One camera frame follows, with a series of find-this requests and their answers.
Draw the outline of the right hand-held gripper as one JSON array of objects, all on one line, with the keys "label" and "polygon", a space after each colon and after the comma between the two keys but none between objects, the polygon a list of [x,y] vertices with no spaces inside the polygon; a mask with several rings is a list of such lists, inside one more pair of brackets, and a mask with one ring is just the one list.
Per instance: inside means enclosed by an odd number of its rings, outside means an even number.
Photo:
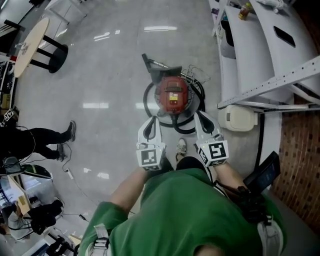
[{"label": "right hand-held gripper", "polygon": [[203,164],[206,167],[224,164],[229,158],[228,142],[222,136],[218,121],[204,111],[196,111],[194,121],[198,138],[196,151]]}]

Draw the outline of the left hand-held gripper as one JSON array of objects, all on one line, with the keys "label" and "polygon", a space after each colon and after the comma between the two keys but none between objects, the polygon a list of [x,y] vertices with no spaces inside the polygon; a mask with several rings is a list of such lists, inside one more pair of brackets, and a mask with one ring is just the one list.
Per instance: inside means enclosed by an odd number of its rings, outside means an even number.
[{"label": "left hand-held gripper", "polygon": [[143,123],[138,130],[137,142],[138,166],[148,172],[161,170],[166,145],[162,142],[161,125],[158,117],[152,116]]}]

